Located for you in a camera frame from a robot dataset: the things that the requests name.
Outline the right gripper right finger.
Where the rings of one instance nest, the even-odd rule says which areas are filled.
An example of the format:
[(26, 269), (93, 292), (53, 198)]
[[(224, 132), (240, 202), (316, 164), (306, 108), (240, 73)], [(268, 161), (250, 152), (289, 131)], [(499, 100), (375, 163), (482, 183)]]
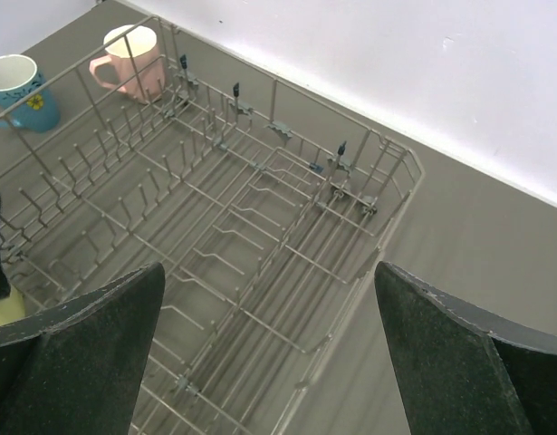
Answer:
[(413, 434), (557, 434), (557, 336), (381, 261), (374, 287)]

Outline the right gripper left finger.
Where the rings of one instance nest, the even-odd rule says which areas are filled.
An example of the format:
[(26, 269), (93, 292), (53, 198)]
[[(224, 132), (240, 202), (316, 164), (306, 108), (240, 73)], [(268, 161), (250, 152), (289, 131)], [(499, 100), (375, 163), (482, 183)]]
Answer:
[(126, 434), (165, 291), (154, 262), (0, 326), (0, 434)]

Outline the yellow mug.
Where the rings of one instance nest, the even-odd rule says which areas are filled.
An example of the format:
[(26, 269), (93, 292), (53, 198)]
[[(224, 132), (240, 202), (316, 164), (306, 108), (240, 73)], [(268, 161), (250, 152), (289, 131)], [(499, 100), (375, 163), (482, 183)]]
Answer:
[(0, 326), (25, 318), (25, 306), (22, 294), (14, 287), (8, 297), (0, 299)]

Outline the blue floral mug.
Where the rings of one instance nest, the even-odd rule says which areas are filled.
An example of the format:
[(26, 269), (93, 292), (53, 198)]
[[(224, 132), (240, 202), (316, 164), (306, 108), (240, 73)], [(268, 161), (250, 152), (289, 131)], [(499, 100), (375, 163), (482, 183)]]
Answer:
[(0, 107), (9, 109), (16, 128), (47, 132), (56, 127), (61, 115), (56, 100), (37, 63), (23, 54), (0, 56)]

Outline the pink mug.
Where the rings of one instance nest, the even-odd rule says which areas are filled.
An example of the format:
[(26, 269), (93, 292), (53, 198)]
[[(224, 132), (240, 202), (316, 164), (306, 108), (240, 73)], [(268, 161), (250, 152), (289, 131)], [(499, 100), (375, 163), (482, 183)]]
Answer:
[[(91, 76), (100, 86), (144, 104), (161, 99), (166, 77), (154, 30), (145, 25), (125, 24), (106, 33), (103, 43), (106, 54), (89, 64)], [(119, 80), (116, 84), (105, 82), (97, 74), (99, 68), (107, 65), (116, 73)]]

